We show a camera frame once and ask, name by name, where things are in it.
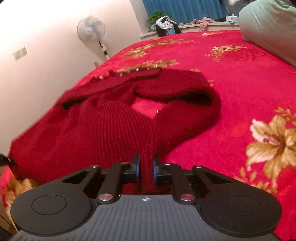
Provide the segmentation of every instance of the wall switch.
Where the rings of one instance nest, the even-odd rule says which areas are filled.
[[[27,50],[26,50],[26,48],[25,48],[25,47],[22,47],[22,48],[20,49],[20,53],[21,53],[22,56],[26,55],[26,54],[27,54]]]
[[[14,52],[14,53],[13,53],[13,56],[14,56],[15,60],[18,60],[20,57],[22,57],[22,55],[21,55],[21,53],[20,53],[19,50],[16,51],[16,52]]]

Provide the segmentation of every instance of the red sweater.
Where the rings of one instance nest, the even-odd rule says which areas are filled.
[[[168,105],[150,119],[130,107],[136,95]],[[131,161],[140,153],[142,191],[151,192],[153,156],[163,157],[206,130],[220,108],[218,94],[201,73],[151,69],[92,79],[65,92],[12,142],[9,156],[17,163],[12,172],[46,183],[93,164],[105,169]]]

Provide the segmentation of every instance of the electric fan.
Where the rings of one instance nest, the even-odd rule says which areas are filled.
[[[105,34],[105,25],[98,18],[93,15],[80,20],[77,26],[77,34],[82,42],[96,42],[98,41],[101,50],[104,52],[107,59],[110,58],[106,46],[101,44],[101,39]]]

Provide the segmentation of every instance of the silver screw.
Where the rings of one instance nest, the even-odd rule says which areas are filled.
[[[112,196],[110,193],[103,193],[103,194],[101,194],[98,198],[99,198],[101,201],[106,202],[106,201],[110,201],[110,200],[113,198],[113,196]]]
[[[194,199],[194,196],[193,196],[192,194],[186,193],[186,194],[182,194],[182,195],[180,196],[180,199],[181,199],[182,201],[186,201],[186,202],[188,202],[188,201],[192,201],[192,200]]]

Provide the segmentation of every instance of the curtain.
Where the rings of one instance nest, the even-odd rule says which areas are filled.
[[[164,12],[177,23],[190,22],[203,17],[225,17],[225,7],[219,0],[143,0],[148,15]]]

